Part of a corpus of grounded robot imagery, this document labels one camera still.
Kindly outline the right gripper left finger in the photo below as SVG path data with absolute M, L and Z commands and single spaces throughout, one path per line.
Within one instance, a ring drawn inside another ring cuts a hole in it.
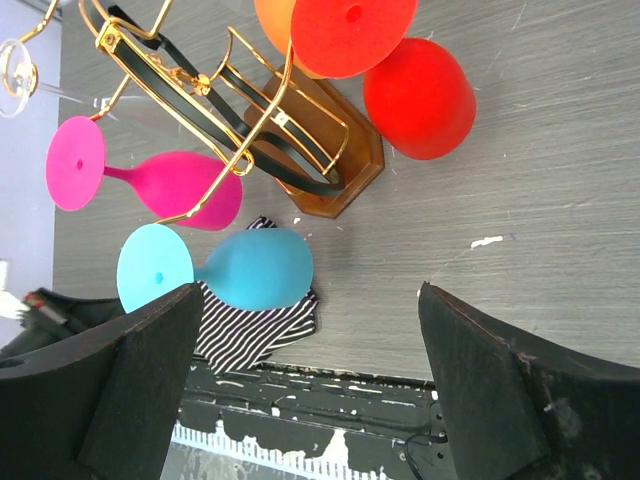
M 186 284 L 41 349 L 1 359 L 5 479 L 157 479 L 203 313 Z

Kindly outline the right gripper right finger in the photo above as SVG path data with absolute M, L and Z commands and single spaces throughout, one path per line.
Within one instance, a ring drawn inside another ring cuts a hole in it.
M 639 370 L 424 283 L 418 315 L 460 479 L 636 479 Z

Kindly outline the striped black white cloth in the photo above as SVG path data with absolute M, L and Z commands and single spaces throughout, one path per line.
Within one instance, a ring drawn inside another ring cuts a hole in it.
M 246 229 L 276 228 L 261 216 Z M 316 331 L 319 299 L 310 289 L 296 304 L 279 309 L 248 311 L 223 303 L 203 282 L 204 310 L 195 352 L 217 374 L 250 368 L 273 351 Z

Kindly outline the red wine glass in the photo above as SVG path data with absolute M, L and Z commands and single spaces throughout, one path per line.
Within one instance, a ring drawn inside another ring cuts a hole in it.
M 456 58 L 408 32 L 416 1 L 299 1 L 291 20 L 296 56 L 328 79 L 363 78 L 378 132 L 401 154 L 434 160 L 459 147 L 477 112 Z

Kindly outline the gold wire wine glass rack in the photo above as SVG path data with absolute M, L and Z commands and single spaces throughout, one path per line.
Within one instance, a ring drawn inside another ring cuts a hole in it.
M 226 228 L 253 170 L 274 178 L 301 212 L 334 219 L 383 171 L 374 126 L 329 82 L 298 72 L 292 52 L 259 88 L 228 58 L 212 74 L 200 72 L 158 27 L 141 27 L 114 3 L 82 1 L 79 11 L 97 50 L 123 71 L 110 104 L 122 95 L 154 103 L 149 119 L 126 123 L 162 137 L 193 136 L 225 164 L 191 210 L 154 214 L 159 223 Z

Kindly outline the orange wine glass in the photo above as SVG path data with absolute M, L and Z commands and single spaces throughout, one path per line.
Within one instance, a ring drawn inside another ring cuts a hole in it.
M 287 55 L 295 0 L 255 0 L 259 23 L 268 40 L 283 56 Z

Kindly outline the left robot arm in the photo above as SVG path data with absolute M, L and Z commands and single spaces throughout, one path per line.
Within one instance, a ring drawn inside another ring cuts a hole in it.
M 118 298 L 81 299 L 39 288 L 18 300 L 2 292 L 1 315 L 17 320 L 23 330 L 1 348 L 1 359 L 41 349 L 124 314 Z

